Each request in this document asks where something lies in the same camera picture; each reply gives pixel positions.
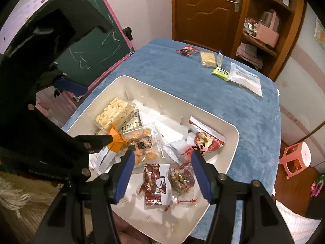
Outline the dark red white packet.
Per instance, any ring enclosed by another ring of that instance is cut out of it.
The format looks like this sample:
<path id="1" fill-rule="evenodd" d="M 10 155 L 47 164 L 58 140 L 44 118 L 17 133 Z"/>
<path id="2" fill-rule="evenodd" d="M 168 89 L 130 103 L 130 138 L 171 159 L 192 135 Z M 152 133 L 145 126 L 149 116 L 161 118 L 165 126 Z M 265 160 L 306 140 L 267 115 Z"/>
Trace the dark red white packet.
<path id="1" fill-rule="evenodd" d="M 172 204 L 172 186 L 169 180 L 170 164 L 145 164 L 143 183 L 138 194 L 144 196 L 144 208 L 168 208 Z"/>

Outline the clear mixed nuts packet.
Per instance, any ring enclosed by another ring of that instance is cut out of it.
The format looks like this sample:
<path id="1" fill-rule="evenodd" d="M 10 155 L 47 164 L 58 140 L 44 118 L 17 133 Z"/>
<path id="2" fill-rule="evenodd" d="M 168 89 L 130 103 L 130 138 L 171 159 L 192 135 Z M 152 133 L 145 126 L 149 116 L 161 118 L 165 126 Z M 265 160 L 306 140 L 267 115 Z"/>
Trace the clear mixed nuts packet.
<path id="1" fill-rule="evenodd" d="M 191 163 L 171 165 L 169 181 L 176 204 L 194 204 L 198 199 L 196 177 Z"/>

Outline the orange white snack bar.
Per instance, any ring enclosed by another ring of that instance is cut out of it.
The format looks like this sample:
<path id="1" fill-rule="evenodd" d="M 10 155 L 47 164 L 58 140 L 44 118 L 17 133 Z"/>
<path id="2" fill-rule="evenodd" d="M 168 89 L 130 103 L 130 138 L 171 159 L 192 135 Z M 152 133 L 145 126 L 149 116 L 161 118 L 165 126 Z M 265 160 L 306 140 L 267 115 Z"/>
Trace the orange white snack bar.
<path id="1" fill-rule="evenodd" d="M 108 173 L 108 169 L 112 167 L 114 163 L 119 163 L 121 159 L 117 159 L 117 153 L 126 144 L 126 139 L 113 124 L 108 134 L 113 138 L 112 142 L 105 145 L 96 154 L 90 155 L 90 167 L 98 174 Z"/>

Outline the blue white snack packet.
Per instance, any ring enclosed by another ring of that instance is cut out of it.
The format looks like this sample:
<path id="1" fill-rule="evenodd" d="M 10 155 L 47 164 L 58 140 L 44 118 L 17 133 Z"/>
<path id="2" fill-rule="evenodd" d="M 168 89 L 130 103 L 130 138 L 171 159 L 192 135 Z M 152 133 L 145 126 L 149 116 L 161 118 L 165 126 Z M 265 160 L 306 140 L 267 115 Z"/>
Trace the blue white snack packet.
<path id="1" fill-rule="evenodd" d="M 221 68 L 222 64 L 223 64 L 223 59 L 224 59 L 224 55 L 221 51 L 218 52 L 217 56 L 216 56 L 216 66 L 218 68 Z"/>

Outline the red dark jerky packet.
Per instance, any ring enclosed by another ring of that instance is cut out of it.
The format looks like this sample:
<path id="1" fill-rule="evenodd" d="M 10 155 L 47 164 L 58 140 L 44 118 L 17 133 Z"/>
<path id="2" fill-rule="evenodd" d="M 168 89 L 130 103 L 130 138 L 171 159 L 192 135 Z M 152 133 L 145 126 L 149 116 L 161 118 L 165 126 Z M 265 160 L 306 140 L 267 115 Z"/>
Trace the red dark jerky packet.
<path id="1" fill-rule="evenodd" d="M 200 53 L 200 49 L 193 46 L 185 46 L 180 50 L 176 50 L 176 52 L 180 53 L 183 56 L 192 56 L 194 54 Z"/>

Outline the blue plush table cloth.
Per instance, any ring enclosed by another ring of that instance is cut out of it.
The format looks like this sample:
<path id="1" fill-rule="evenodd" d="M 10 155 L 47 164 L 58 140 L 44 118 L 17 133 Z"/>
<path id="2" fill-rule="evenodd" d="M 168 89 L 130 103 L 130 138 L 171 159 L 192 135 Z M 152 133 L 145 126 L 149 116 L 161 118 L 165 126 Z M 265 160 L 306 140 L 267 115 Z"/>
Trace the blue plush table cloth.
<path id="1" fill-rule="evenodd" d="M 276 84 L 260 75 L 262 95 L 226 82 L 201 65 L 198 55 L 177 53 L 183 43 L 155 39 L 121 63 L 83 101 L 63 127 L 67 131 L 90 103 L 117 77 L 127 75 L 177 96 L 233 124 L 240 134 L 228 175 L 259 180 L 273 190 L 280 154 L 281 119 Z"/>

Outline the brown wooden door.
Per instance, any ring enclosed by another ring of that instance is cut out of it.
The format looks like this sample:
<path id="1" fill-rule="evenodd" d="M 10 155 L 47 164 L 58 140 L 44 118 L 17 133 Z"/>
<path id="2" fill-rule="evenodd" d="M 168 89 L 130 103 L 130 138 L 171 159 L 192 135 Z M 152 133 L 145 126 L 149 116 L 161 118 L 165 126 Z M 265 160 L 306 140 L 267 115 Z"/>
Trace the brown wooden door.
<path id="1" fill-rule="evenodd" d="M 172 38 L 233 57 L 248 2 L 172 0 Z"/>

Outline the pale wafer packet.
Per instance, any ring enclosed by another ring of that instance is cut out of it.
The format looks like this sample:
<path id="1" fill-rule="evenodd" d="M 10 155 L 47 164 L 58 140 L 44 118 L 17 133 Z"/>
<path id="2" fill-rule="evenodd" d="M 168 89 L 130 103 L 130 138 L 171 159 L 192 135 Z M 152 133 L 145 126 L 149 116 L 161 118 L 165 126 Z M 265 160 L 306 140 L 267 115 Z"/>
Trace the pale wafer packet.
<path id="1" fill-rule="evenodd" d="M 169 144 L 171 142 L 178 141 L 183 138 L 183 134 L 168 127 L 167 125 L 161 122 L 156 122 L 155 126 L 158 129 L 164 144 Z"/>

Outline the brown wooden corner shelf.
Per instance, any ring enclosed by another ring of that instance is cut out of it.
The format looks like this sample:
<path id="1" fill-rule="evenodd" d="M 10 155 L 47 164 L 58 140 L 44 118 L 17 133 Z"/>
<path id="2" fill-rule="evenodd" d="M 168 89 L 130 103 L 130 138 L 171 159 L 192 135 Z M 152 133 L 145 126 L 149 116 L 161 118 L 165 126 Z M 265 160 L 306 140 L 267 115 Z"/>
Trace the brown wooden corner shelf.
<path id="1" fill-rule="evenodd" d="M 303 23 L 305 0 L 241 0 L 231 50 L 237 58 L 275 81 L 288 60 Z"/>

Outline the pink plastic stool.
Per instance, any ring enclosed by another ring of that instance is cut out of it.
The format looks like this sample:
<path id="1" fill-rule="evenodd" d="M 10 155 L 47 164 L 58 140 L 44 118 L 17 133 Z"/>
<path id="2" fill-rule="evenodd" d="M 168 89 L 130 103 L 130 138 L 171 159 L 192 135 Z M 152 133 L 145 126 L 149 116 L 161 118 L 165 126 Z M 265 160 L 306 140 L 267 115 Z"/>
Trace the pink plastic stool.
<path id="1" fill-rule="evenodd" d="M 287 179 L 307 169 L 311 164 L 311 152 L 307 143 L 300 142 L 285 148 L 279 164 L 283 165 Z"/>

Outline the pink basket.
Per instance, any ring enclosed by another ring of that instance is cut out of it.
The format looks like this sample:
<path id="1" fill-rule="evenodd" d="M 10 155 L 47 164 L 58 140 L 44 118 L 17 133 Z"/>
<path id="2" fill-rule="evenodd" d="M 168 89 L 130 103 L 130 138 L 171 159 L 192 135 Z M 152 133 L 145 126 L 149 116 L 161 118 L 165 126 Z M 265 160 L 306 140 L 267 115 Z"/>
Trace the pink basket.
<path id="1" fill-rule="evenodd" d="M 264 11 L 258 22 L 256 39 L 260 42 L 275 48 L 279 39 L 280 20 L 274 9 Z"/>

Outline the wall calendar poster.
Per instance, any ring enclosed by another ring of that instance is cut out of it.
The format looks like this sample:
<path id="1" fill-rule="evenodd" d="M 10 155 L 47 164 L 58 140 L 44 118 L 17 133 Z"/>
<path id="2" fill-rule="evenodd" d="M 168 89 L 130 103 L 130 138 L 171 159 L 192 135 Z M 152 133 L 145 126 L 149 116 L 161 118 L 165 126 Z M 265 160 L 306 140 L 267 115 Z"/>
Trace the wall calendar poster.
<path id="1" fill-rule="evenodd" d="M 325 29 L 318 18 L 316 18 L 314 37 L 322 48 L 325 49 Z"/>

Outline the checkered white cushion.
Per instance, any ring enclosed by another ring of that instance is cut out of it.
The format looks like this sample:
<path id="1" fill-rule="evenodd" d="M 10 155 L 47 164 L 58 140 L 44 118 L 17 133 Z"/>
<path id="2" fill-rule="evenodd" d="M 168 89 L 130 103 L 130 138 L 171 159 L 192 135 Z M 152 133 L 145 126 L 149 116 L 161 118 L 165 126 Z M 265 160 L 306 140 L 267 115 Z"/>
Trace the checkered white cushion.
<path id="1" fill-rule="evenodd" d="M 310 219 L 296 214 L 276 200 L 275 195 L 276 191 L 273 188 L 272 197 L 292 235 L 294 243 L 324 243 L 324 219 Z"/>

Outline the folded pink towels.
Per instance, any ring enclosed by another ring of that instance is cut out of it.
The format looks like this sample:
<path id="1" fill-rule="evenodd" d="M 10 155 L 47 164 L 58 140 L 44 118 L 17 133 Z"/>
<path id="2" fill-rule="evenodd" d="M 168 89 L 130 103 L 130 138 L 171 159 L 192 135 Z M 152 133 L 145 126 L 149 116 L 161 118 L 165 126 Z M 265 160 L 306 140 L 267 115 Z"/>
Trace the folded pink towels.
<path id="1" fill-rule="evenodd" d="M 252 64 L 257 70 L 263 67 L 263 60 L 257 56 L 257 47 L 254 45 L 241 43 L 237 48 L 236 56 Z"/>

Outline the puffed rice snack packet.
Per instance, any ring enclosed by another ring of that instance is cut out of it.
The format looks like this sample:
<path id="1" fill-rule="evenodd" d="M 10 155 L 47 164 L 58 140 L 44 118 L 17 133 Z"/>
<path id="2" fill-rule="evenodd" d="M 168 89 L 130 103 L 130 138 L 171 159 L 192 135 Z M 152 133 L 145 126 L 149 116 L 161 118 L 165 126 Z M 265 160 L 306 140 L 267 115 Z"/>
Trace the puffed rice snack packet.
<path id="1" fill-rule="evenodd" d="M 112 126 L 120 130 L 131 120 L 136 106 L 129 101 L 114 98 L 95 118 L 96 125 L 103 132 L 109 132 Z"/>

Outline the brown cookies clear bag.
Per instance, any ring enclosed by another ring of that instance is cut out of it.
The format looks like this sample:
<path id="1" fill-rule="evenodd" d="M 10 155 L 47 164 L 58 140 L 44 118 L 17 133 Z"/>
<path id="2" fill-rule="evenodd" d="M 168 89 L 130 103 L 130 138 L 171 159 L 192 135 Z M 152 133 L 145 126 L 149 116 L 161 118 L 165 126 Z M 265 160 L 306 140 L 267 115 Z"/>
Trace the brown cookies clear bag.
<path id="1" fill-rule="evenodd" d="M 131 131 L 124 132 L 122 135 L 126 139 L 126 144 L 122 147 L 122 154 L 124 154 L 126 150 L 134 152 L 135 168 L 144 164 L 159 162 L 165 157 L 163 153 L 162 138 L 155 124 L 147 124 Z"/>

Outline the red white jujube bag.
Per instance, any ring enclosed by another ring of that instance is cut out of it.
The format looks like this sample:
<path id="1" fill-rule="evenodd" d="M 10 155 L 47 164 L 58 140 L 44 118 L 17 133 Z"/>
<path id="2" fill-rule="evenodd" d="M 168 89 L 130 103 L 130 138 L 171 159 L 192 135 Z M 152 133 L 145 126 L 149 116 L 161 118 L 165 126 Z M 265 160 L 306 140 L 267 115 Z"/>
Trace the red white jujube bag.
<path id="1" fill-rule="evenodd" d="M 195 150 L 203 156 L 206 153 L 218 151 L 227 142 L 227 139 L 223 135 L 195 119 L 193 116 L 189 118 L 188 123 L 187 151 L 184 156 L 188 162 L 191 162 L 191 155 Z"/>

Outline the beige cracker block packet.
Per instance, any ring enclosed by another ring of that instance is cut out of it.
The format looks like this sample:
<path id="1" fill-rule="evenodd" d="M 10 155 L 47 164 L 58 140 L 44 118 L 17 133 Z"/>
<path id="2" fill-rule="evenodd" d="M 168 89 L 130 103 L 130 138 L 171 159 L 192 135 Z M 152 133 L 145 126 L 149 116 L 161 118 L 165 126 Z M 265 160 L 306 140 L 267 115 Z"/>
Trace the beige cracker block packet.
<path id="1" fill-rule="evenodd" d="M 214 53 L 201 52 L 200 61 L 201 61 L 201 65 L 204 67 L 215 68 L 217 66 L 216 57 Z"/>

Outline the pink toy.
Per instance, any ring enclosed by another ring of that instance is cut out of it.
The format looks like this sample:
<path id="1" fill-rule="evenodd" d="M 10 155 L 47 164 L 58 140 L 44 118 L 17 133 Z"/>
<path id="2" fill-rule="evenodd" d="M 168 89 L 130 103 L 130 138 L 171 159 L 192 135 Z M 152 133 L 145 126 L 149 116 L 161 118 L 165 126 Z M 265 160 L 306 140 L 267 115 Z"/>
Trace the pink toy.
<path id="1" fill-rule="evenodd" d="M 311 185 L 311 198 L 316 198 L 320 194 L 324 186 L 324 180 L 325 177 L 324 175 L 322 175 L 316 181 L 313 182 L 313 184 Z"/>

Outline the small nuts packet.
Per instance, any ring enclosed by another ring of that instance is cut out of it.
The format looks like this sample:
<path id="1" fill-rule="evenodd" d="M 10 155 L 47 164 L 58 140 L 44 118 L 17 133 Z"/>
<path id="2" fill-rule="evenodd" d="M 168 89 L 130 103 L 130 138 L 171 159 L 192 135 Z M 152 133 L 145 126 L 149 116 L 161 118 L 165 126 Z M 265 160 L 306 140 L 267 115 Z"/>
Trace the small nuts packet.
<path id="1" fill-rule="evenodd" d="M 163 150 L 177 164 L 182 165 L 191 162 L 191 155 L 195 146 L 193 139 L 181 139 L 165 145 Z"/>

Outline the red white cookies packet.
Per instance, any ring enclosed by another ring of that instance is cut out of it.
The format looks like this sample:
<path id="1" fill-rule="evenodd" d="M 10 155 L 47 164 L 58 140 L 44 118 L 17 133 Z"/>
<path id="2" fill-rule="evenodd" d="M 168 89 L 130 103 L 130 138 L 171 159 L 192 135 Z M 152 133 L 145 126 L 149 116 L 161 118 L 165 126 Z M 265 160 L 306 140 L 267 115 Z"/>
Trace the red white cookies packet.
<path id="1" fill-rule="evenodd" d="M 134 109 L 125 119 L 120 128 L 122 133 L 131 131 L 142 126 L 141 117 L 138 109 Z"/>

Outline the white dotted paper sheet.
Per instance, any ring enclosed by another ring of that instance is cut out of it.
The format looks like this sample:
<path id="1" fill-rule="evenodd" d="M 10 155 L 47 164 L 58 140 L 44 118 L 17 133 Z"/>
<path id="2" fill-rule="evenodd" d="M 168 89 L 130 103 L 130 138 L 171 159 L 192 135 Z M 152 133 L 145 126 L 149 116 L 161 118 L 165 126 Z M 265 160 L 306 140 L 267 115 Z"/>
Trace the white dotted paper sheet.
<path id="1" fill-rule="evenodd" d="M 4 54 L 12 39 L 25 22 L 48 0 L 21 0 L 1 28 L 1 54 Z"/>

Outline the green chalkboard pink frame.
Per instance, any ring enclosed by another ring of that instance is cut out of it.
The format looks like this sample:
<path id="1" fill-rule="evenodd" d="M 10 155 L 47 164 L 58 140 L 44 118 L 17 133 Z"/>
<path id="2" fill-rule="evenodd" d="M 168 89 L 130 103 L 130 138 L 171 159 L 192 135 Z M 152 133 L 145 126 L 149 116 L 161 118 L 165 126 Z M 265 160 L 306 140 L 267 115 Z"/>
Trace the green chalkboard pink frame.
<path id="1" fill-rule="evenodd" d="M 70 46 L 58 59 L 58 68 L 67 78 L 93 90 L 118 65 L 134 53 L 107 0 L 87 0 L 111 24 L 108 32 L 94 29 L 79 42 Z"/>

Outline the large white powder bag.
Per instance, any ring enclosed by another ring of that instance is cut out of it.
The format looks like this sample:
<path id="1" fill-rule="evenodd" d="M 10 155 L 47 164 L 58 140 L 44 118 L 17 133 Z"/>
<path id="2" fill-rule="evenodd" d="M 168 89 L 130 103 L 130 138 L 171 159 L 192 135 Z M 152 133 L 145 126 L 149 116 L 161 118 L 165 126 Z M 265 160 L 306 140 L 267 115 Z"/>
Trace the large white powder bag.
<path id="1" fill-rule="evenodd" d="M 243 69 L 239 65 L 232 63 L 230 64 L 229 81 L 234 82 L 244 88 L 250 90 L 256 95 L 262 97 L 262 87 L 259 77 L 255 74 Z"/>

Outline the green pastry packet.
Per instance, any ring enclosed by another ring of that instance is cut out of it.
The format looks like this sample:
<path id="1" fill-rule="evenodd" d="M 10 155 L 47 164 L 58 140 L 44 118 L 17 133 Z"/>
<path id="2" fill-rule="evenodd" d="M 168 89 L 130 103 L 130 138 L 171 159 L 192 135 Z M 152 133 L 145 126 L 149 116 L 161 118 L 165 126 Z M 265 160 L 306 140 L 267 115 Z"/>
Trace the green pastry packet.
<path id="1" fill-rule="evenodd" d="M 220 67 L 216 67 L 215 69 L 213 69 L 211 71 L 212 75 L 216 75 L 217 77 L 223 79 L 224 81 L 229 81 L 229 72 L 220 68 Z"/>

